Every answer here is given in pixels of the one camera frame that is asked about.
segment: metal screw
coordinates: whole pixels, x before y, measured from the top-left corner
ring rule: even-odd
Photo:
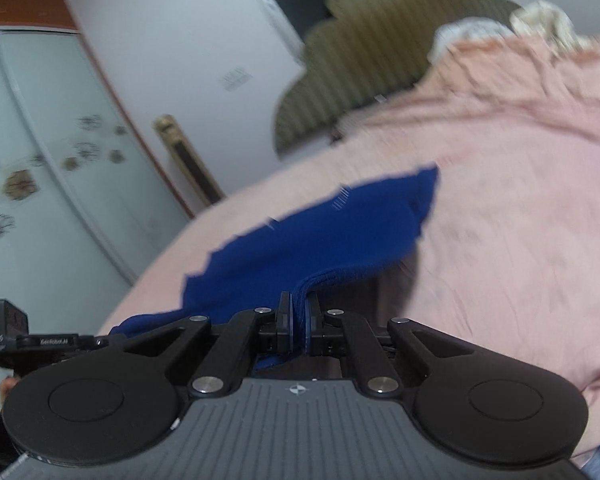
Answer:
[[[222,389],[224,383],[218,377],[205,376],[198,377],[191,383],[191,386],[201,394],[214,394]]]
[[[397,390],[400,385],[398,381],[391,377],[374,377],[373,379],[369,379],[366,386],[378,394],[387,394]]]

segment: cloud-shaped headboard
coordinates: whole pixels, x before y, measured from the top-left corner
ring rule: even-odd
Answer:
[[[282,98],[275,124],[279,153],[296,147],[344,112],[378,94],[409,88],[429,67],[435,31],[469,16],[509,26],[509,0],[326,0],[333,17],[305,38],[306,73]]]

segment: blue fabric fold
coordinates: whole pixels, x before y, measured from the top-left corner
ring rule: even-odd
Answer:
[[[366,278],[398,262],[415,245],[429,213],[438,169],[343,188],[281,221],[271,220],[212,254],[204,274],[187,278],[182,309],[133,316],[111,333],[144,333],[185,316],[225,323],[248,308],[278,307],[291,291],[296,346],[308,328],[310,290]]]

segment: circular black cover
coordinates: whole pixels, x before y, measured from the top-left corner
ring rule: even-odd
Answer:
[[[54,463],[96,465],[151,446],[178,410],[176,391],[155,360],[104,349],[24,377],[2,418],[27,452]]]
[[[434,440],[472,460],[535,465],[568,458],[587,405],[562,377],[507,358],[439,360],[414,414]]]

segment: pink bed sheet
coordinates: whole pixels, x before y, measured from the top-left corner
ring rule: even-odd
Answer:
[[[382,307],[564,376],[590,409],[576,453],[595,448],[600,46],[557,58],[539,38],[456,44],[416,90],[355,136],[200,215],[103,331],[133,314],[178,308],[184,276],[203,272],[212,251],[267,218],[323,200],[341,184],[432,162],[440,184],[413,293]]]

